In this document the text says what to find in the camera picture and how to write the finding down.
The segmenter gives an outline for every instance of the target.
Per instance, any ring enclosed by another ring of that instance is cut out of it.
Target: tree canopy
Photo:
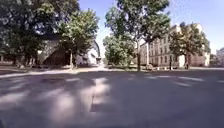
[[[134,43],[131,40],[123,40],[114,35],[107,36],[104,40],[106,48],[106,59],[109,64],[113,65],[129,65],[133,60]]]
[[[176,56],[184,55],[188,68],[191,55],[202,55],[203,52],[210,52],[210,42],[198,24],[187,25],[183,22],[177,27],[180,28],[180,31],[170,33],[170,50]]]
[[[84,54],[95,40],[98,18],[80,10],[78,0],[1,0],[0,5],[0,46],[7,55],[37,56],[42,40],[55,35],[73,54]]]
[[[117,0],[117,6],[106,14],[106,26],[116,37],[128,36],[137,43],[140,70],[140,40],[148,43],[168,32],[170,19],[165,9],[169,0]]]
[[[61,45],[67,45],[72,55],[83,55],[95,41],[99,18],[92,10],[74,12],[69,18],[60,24]]]

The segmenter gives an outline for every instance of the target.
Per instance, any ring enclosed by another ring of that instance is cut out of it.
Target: facade
[[[92,48],[83,56],[76,57],[77,64],[97,65],[100,64],[100,48],[96,42],[93,42]]]
[[[202,27],[198,25],[199,31],[202,31]],[[171,30],[180,32],[178,25],[174,26]],[[184,67],[185,56],[175,56],[170,51],[170,42],[168,35],[163,39],[157,39],[151,44],[144,43],[140,46],[141,64],[147,64],[147,56],[149,56],[149,64],[158,67],[168,67],[170,64],[173,67]],[[209,66],[210,53],[203,53],[200,55],[191,55],[190,63],[192,66]]]
[[[218,58],[218,65],[224,66],[224,48],[216,51],[216,56]]]
[[[69,65],[70,53],[57,49],[58,40],[45,40],[46,46],[38,55],[38,60],[44,65]],[[101,61],[100,49],[96,42],[92,43],[91,49],[83,56],[76,56],[78,65],[96,65]]]

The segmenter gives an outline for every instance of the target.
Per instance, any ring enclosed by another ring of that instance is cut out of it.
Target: asphalt road
[[[223,128],[224,71],[2,73],[0,120],[5,128]]]

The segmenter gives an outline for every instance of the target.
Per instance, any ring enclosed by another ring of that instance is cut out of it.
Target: foliage
[[[82,55],[95,41],[98,29],[98,17],[92,10],[73,12],[69,22],[60,24],[60,33],[63,35],[63,47],[72,51],[73,55]]]
[[[175,55],[202,54],[210,52],[209,41],[197,24],[186,25],[181,23],[180,31],[170,34],[170,49]]]
[[[134,43],[115,36],[107,36],[104,40],[106,59],[113,65],[129,65],[134,58]]]
[[[106,14],[106,26],[116,37],[128,35],[137,43],[138,70],[140,40],[151,43],[168,32],[170,19],[163,13],[168,6],[169,0],[117,0]]]
[[[1,50],[14,59],[37,56],[42,37],[57,33],[59,22],[80,10],[77,0],[1,0],[0,5]]]

